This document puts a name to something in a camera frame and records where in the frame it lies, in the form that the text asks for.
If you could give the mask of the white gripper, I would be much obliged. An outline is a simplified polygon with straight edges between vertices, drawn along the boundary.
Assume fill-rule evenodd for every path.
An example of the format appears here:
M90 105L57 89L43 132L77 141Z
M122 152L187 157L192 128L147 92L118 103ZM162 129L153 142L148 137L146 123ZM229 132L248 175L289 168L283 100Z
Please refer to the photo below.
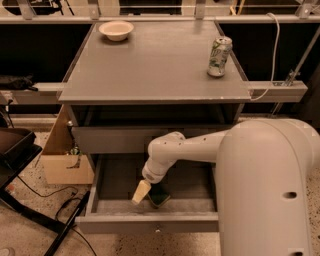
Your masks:
M148 159L142 169L142 176L145 180L141 180L134 192L132 202L139 204L151 190L151 184L159 183L167 173L167 167L152 159Z

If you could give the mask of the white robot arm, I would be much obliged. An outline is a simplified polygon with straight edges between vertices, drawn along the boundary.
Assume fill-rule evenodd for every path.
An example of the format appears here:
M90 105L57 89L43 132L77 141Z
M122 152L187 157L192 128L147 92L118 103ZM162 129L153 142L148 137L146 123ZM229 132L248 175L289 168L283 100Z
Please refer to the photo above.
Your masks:
M319 166L320 136L297 119L251 119L229 130L152 140L136 204L179 160L216 165L222 256L313 256L306 180Z

